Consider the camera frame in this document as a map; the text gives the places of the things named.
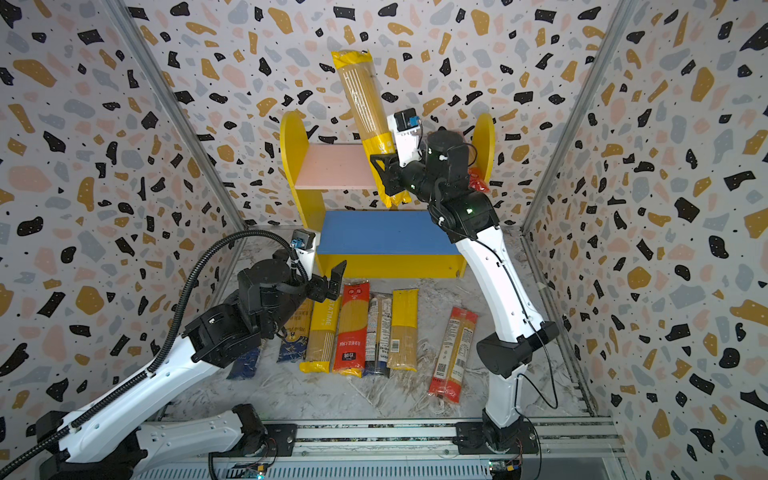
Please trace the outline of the red spaghetti bag top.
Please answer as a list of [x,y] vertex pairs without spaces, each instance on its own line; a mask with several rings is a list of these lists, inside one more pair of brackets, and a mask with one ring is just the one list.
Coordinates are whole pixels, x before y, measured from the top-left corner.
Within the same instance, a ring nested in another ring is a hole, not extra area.
[[478,168],[469,168],[469,187],[475,191],[489,193],[490,188],[484,180],[483,172]]

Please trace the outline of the red spaghetti bag black label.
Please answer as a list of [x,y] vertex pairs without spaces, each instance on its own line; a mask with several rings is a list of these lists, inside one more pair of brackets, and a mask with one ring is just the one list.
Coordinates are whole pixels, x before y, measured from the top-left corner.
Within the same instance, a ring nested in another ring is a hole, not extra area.
[[361,378],[366,362],[370,284],[346,285],[339,314],[333,372]]

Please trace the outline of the plain yellow spaghetti bag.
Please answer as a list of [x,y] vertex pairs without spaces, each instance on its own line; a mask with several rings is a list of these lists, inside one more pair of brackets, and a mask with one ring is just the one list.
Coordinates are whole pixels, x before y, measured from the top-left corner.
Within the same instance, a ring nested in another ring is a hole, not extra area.
[[393,292],[388,367],[416,371],[417,351],[418,290],[396,290]]

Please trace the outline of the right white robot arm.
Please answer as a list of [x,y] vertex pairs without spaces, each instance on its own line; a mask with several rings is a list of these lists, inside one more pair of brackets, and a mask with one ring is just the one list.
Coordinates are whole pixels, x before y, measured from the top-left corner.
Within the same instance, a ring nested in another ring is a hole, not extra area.
[[482,434],[490,449],[504,452],[524,426],[520,389],[527,367],[534,353],[557,337],[558,327],[534,307],[489,197],[470,185],[470,163],[478,156],[473,145],[448,130],[423,137],[418,127],[395,133],[394,141],[394,152],[370,158],[385,192],[408,192],[426,203],[431,220],[464,257],[490,307],[494,331],[477,345],[490,373]]

